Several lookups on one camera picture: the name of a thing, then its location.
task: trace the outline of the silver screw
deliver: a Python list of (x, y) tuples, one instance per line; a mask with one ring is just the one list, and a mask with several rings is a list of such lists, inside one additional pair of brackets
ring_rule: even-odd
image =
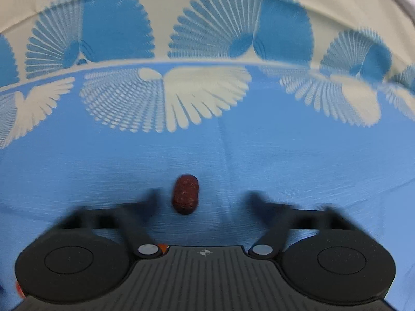
[(138, 247), (138, 252), (143, 255), (154, 255), (158, 252), (158, 247), (154, 244), (143, 244)]
[(252, 248), (252, 251), (257, 255), (269, 255), (273, 252), (273, 249), (269, 245), (258, 244)]

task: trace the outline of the red sausage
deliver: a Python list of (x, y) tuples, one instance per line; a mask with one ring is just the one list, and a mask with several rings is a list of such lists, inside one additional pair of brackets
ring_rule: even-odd
[(196, 210), (199, 202), (199, 181), (190, 174), (180, 176), (173, 190), (173, 208), (179, 214), (188, 215)]

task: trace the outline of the patterned fabric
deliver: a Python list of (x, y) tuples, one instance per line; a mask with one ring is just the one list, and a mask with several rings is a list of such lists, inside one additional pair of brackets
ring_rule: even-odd
[[(248, 190), (334, 204), (391, 251), (388, 301), (413, 310), (415, 248), (395, 225), (415, 208), (415, 57), (297, 0), (178, 0), (163, 29), (144, 0), (52, 1), (22, 23), (24, 53), (0, 35), (1, 310), (19, 301), (17, 255), (57, 217), (149, 188), (166, 244), (249, 247), (264, 226)], [(170, 206), (184, 173), (200, 183), (186, 217)]]

